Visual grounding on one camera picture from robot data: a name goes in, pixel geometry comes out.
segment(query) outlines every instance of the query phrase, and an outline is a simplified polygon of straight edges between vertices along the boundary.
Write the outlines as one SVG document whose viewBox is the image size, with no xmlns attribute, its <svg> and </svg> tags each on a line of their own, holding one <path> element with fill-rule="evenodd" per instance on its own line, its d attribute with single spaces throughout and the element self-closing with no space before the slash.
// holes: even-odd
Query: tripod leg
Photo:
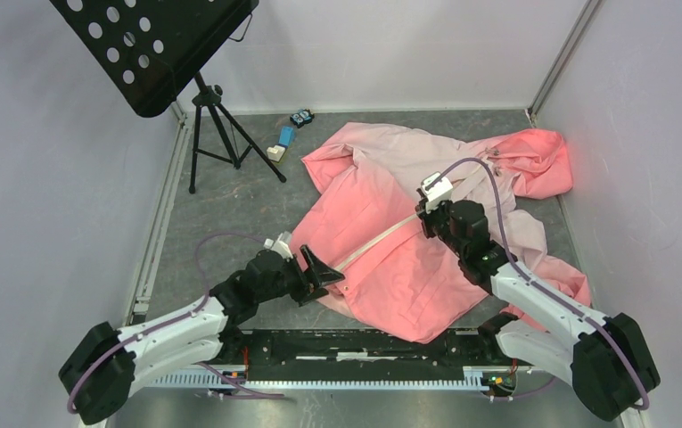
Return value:
<svg viewBox="0 0 682 428">
<path fill-rule="evenodd" d="M 199 128 L 201 128 L 201 107 L 196 106 L 196 116 L 193 123 L 193 153 L 191 158 L 191 184 L 188 186 L 188 193 L 196 193 L 196 161 L 199 157 Z"/>
<path fill-rule="evenodd" d="M 227 150 L 227 155 L 230 158 L 231 163 L 233 163 L 233 166 L 236 169 L 240 169 L 241 160 L 238 159 L 238 155 L 235 154 L 235 150 L 233 150 L 233 146 L 230 144 L 230 138 L 227 136 L 225 126 L 222 124 L 222 120 L 218 115 L 217 109 L 215 109 L 213 105 L 208 105 L 207 109 L 210 111 L 210 114 L 212 115 L 212 120 L 215 122 L 215 126 L 218 127 L 220 138 L 222 138 L 223 140 L 223 145 L 225 146 L 225 150 Z"/>
<path fill-rule="evenodd" d="M 238 133 L 243 136 L 243 138 L 249 143 L 249 146 L 256 152 L 260 158 L 272 169 L 272 171 L 275 173 L 277 176 L 277 179 L 280 180 L 281 183 L 285 183 L 285 176 L 283 173 L 280 172 L 280 170 L 277 169 L 274 163 L 267 157 L 267 155 L 262 152 L 262 149 L 259 148 L 259 146 L 254 143 L 254 140 L 251 139 L 249 134 L 246 134 L 246 131 L 241 128 L 241 124 L 239 124 L 237 121 L 235 121 L 235 118 L 230 114 L 230 111 L 228 111 L 225 106 L 222 105 L 222 103 L 218 104 L 218 108 L 223 112 L 225 117 L 230 121 L 230 123 L 233 124 L 233 126 L 238 129 Z"/>
</svg>

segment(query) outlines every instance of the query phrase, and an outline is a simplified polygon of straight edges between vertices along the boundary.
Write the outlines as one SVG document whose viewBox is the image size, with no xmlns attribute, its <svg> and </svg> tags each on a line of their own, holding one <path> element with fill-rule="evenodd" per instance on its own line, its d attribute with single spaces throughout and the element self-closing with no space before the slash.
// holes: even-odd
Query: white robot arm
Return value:
<svg viewBox="0 0 682 428">
<path fill-rule="evenodd" d="M 481 160 L 468 160 L 487 167 Z M 628 407 L 645 408 L 647 392 L 661 378 L 637 323 L 625 314 L 608 317 L 588 308 L 533 274 L 506 250 L 503 225 L 501 246 L 490 239 L 482 205 L 452 202 L 452 190 L 440 173 L 422 182 L 417 216 L 424 234 L 438 237 L 458 256 L 459 267 L 472 284 L 547 329 L 541 332 L 500 314 L 480 327 L 482 334 L 508 357 L 527 361 L 571 385 L 582 403 L 602 419 L 612 420 Z"/>
<path fill-rule="evenodd" d="M 236 327 L 253 317 L 260 303 L 288 294 L 303 305 L 344 279 L 306 245 L 300 251 L 308 267 L 301 270 L 288 248 L 290 239 L 286 232 L 267 240 L 243 270 L 191 305 L 140 325 L 115 330 L 104 322 L 89 330 L 59 373 L 70 394 L 69 410 L 85 424 L 96 424 L 161 376 L 237 351 Z"/>
</svg>

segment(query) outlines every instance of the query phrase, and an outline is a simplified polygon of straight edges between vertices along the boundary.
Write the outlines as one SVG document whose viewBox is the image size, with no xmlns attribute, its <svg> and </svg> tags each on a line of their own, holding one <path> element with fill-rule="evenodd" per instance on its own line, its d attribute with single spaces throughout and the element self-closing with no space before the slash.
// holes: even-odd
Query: music stand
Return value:
<svg viewBox="0 0 682 428">
<path fill-rule="evenodd" d="M 251 150 L 285 183 L 285 176 L 254 143 L 222 104 L 222 89 L 207 86 L 201 67 L 251 15 L 259 0 L 50 0 L 107 76 L 141 117 L 162 114 L 192 79 L 199 88 L 193 99 L 196 116 L 189 193 L 196 192 L 199 154 L 236 169 Z M 206 108 L 218 129 L 227 157 L 199 148 L 201 110 Z M 218 110 L 249 143 L 235 152 Z"/>
</svg>

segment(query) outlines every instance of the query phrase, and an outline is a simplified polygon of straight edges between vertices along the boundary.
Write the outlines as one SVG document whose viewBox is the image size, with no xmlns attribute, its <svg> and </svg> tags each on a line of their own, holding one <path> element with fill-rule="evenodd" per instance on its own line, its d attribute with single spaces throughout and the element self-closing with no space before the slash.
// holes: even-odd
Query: metal frame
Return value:
<svg viewBox="0 0 682 428">
<path fill-rule="evenodd" d="M 527 114 L 530 116 L 530 121 L 534 124 L 535 118 L 537 117 L 538 111 L 543 107 L 546 102 L 548 95 L 555 86 L 555 82 L 558 77 L 563 72 L 566 64 L 569 62 L 571 55 L 577 48 L 582 35 L 588 28 L 590 22 L 595 17 L 596 12 L 600 8 L 600 5 L 604 0 L 588 0 L 582 7 L 582 12 L 579 14 L 577 21 L 574 22 L 574 26 L 571 28 L 569 36 L 567 36 L 566 41 L 563 42 L 561 52 L 556 56 L 551 70 L 548 72 L 546 79 L 538 90 L 538 94 L 535 95 L 535 99 L 532 100 L 532 104 L 527 109 Z"/>
<path fill-rule="evenodd" d="M 162 246 L 165 243 L 165 236 L 168 232 L 168 224 L 176 197 L 178 180 L 183 171 L 185 152 L 188 146 L 189 135 L 192 132 L 191 123 L 188 119 L 187 117 L 184 118 L 184 125 L 178 128 L 177 131 L 168 171 L 165 175 L 165 181 L 157 201 L 157 209 L 154 212 L 154 219 L 150 227 L 144 258 L 139 269 L 136 271 L 136 287 L 133 298 L 128 305 L 126 325 L 131 325 L 134 321 L 143 321 L 146 312 L 149 310 L 149 300 L 152 297 L 152 288 L 157 276 L 157 269 L 160 266 Z"/>
<path fill-rule="evenodd" d="M 620 416 L 621 425 L 624 428 L 653 428 L 647 418 L 634 408 L 628 408 Z"/>
<path fill-rule="evenodd" d="M 170 104 L 170 113 L 175 118 L 179 127 L 182 127 L 185 124 L 185 111 L 177 98 Z"/>
<path fill-rule="evenodd" d="M 213 366 L 220 372 L 244 371 L 245 366 Z M 260 390 L 332 390 L 332 391 L 487 391 L 481 384 L 483 372 L 464 368 L 463 381 L 247 381 L 246 388 Z M 201 367 L 182 368 L 146 385 L 148 388 L 231 390 L 234 387 Z"/>
</svg>

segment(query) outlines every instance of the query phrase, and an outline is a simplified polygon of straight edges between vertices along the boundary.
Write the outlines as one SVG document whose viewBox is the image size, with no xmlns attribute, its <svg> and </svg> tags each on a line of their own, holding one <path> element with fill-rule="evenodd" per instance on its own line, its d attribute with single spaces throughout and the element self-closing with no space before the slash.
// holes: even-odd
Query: pink shirt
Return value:
<svg viewBox="0 0 682 428">
<path fill-rule="evenodd" d="M 330 266 L 414 214 L 420 182 L 464 157 L 493 166 L 509 247 L 536 274 L 589 305 L 588 282 L 546 254 L 542 223 L 515 210 L 514 195 L 546 198 L 571 189 L 566 146 L 558 133 L 527 129 L 470 144 L 419 129 L 349 123 L 303 158 L 319 201 L 293 232 L 292 249 L 307 243 Z M 493 239 L 495 200 L 487 173 L 464 164 L 448 178 L 453 199 L 482 203 Z M 429 342 L 487 295 L 461 273 L 456 256 L 426 239 L 417 218 L 386 236 L 344 269 L 346 279 L 320 301 L 349 317 L 411 342 Z M 507 310 L 522 316 L 516 308 Z"/>
</svg>

